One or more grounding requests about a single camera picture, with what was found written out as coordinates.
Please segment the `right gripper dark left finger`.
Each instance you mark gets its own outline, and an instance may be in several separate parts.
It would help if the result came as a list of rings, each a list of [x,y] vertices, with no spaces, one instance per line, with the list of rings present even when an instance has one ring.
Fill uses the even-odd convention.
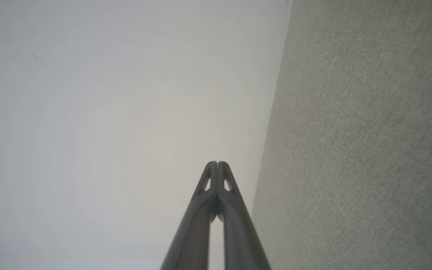
[[[206,164],[160,270],[208,270],[218,163]]]

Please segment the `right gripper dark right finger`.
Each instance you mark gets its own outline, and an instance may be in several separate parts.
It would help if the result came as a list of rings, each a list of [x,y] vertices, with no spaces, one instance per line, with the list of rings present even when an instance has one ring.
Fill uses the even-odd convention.
[[[229,164],[218,162],[218,217],[223,222],[225,270],[271,270]]]

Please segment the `grey fabric sofa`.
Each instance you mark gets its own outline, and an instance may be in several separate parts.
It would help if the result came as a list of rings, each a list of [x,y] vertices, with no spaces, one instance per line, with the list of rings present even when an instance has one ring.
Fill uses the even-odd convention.
[[[432,270],[432,0],[293,0],[252,220],[273,270]]]

